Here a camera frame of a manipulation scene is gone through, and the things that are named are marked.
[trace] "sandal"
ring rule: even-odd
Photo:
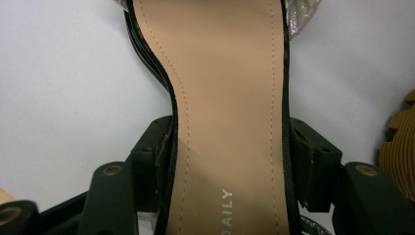
[[[300,234],[282,6],[127,1],[133,46],[173,107],[156,234]]]

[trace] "white surface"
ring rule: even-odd
[[[414,1],[323,1],[291,43],[291,112],[373,164],[385,125],[415,88]],[[0,187],[42,211],[123,161],[166,92],[106,1],[0,3]],[[330,226],[327,214],[313,218]]]

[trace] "beige leather insole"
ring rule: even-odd
[[[177,100],[167,234],[289,234],[280,1],[134,0]]]

